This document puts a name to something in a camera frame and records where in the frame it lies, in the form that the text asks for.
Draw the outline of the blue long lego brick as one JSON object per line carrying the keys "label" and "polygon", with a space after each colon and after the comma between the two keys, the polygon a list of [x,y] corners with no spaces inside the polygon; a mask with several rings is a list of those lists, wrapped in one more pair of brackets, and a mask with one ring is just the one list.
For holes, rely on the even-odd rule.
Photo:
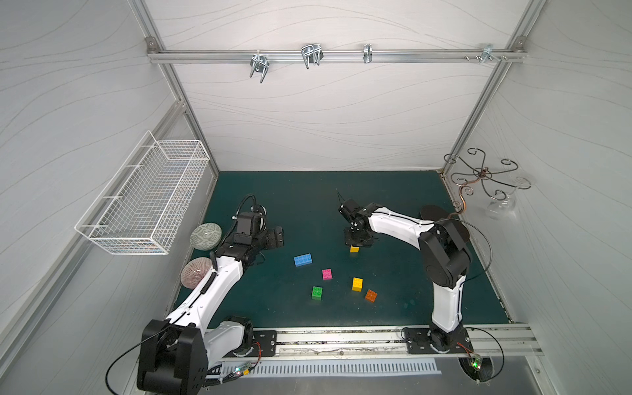
{"label": "blue long lego brick", "polygon": [[313,258],[312,258],[312,255],[308,253],[308,254],[303,254],[303,255],[294,257],[293,261],[294,261],[294,265],[297,268],[299,268],[299,267],[304,267],[304,266],[312,264]]}

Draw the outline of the orange lego brick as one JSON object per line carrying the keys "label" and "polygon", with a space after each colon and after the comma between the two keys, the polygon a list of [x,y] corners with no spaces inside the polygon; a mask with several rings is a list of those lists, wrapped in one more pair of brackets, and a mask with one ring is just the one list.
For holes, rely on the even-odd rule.
{"label": "orange lego brick", "polygon": [[377,296],[378,294],[376,292],[368,290],[365,295],[365,299],[367,299],[367,301],[370,301],[371,303],[375,303]]}

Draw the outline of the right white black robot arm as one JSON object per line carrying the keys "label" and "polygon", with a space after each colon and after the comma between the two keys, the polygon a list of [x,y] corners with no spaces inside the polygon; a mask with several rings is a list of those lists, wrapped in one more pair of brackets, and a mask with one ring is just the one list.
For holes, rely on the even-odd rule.
{"label": "right white black robot arm", "polygon": [[372,203],[362,207],[349,199],[338,211],[349,224],[345,244],[369,247],[375,235],[388,235],[417,248],[427,278],[433,283],[434,307],[426,338],[440,354],[449,352],[462,330],[462,292],[472,263],[466,241],[449,221],[433,222],[393,212]]}

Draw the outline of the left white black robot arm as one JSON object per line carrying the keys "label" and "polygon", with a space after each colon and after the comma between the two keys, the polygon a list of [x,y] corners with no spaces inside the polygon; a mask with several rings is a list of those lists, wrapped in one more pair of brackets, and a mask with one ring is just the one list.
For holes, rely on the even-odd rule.
{"label": "left white black robot arm", "polygon": [[143,330],[137,387],[157,394],[197,394],[224,383],[209,371],[232,352],[253,346],[249,319],[230,317],[215,329],[208,326],[230,289],[263,250],[284,245],[279,226],[264,230],[249,244],[232,235],[210,254],[211,267],[182,304],[165,319],[152,320]]}

